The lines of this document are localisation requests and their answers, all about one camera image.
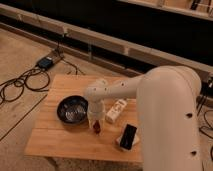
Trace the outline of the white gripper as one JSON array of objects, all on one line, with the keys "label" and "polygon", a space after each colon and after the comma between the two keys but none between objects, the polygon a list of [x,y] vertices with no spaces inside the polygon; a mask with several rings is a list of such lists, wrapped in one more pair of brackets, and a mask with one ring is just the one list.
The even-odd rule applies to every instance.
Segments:
[{"label": "white gripper", "polygon": [[99,120],[100,130],[104,129],[105,119],[105,105],[103,101],[90,102],[88,106],[88,119],[89,119],[89,128],[94,129],[94,121]]}]

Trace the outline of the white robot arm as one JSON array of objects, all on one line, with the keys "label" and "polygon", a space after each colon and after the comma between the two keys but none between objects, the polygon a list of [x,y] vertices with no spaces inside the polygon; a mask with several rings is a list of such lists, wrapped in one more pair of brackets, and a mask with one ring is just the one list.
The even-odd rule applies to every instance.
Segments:
[{"label": "white robot arm", "polygon": [[103,101],[136,101],[143,171],[202,171],[196,99],[201,79],[186,66],[160,66],[111,85],[103,79],[83,93],[88,114],[100,118]]}]

